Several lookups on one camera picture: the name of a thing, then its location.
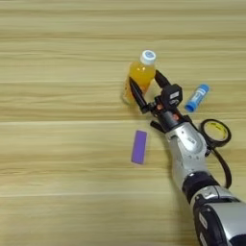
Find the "purple eraser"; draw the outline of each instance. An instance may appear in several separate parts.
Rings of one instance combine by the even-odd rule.
[[[135,144],[132,154],[132,162],[142,164],[144,161],[145,145],[147,133],[142,131],[135,132]]]

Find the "bottle cap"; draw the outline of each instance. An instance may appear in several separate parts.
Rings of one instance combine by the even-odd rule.
[[[157,58],[157,55],[152,50],[145,50],[143,51],[140,61],[145,65],[152,65],[154,64],[155,60]]]
[[[209,92],[209,86],[206,84],[201,84],[199,88],[203,89],[205,92]]]

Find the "wood grain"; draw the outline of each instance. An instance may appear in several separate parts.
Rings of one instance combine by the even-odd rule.
[[[245,13],[243,0],[0,1],[0,244],[198,245],[163,136],[119,97],[147,48],[184,101],[210,85],[192,117],[232,129],[221,153],[246,201]],[[131,164],[138,129],[142,167]]]

